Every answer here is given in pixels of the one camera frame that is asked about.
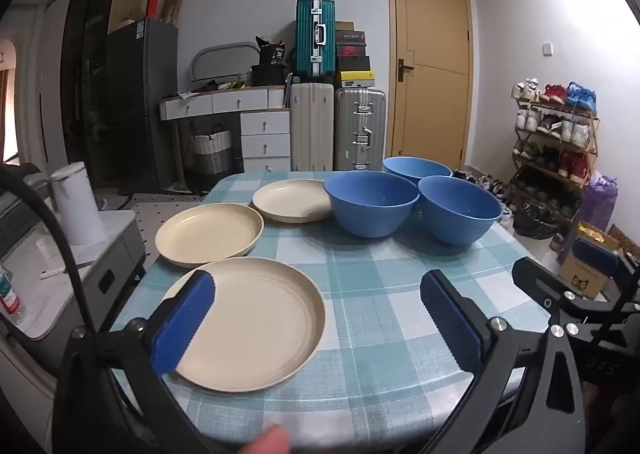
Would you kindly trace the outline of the person's left hand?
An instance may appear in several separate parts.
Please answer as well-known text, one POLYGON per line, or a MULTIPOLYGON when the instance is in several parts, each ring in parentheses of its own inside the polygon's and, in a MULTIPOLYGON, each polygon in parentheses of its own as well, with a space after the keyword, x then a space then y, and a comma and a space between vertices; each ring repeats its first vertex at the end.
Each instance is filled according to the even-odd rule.
POLYGON ((280 425, 274 425, 264 431, 253 442, 244 445, 238 454, 290 454, 288 433, 280 425))

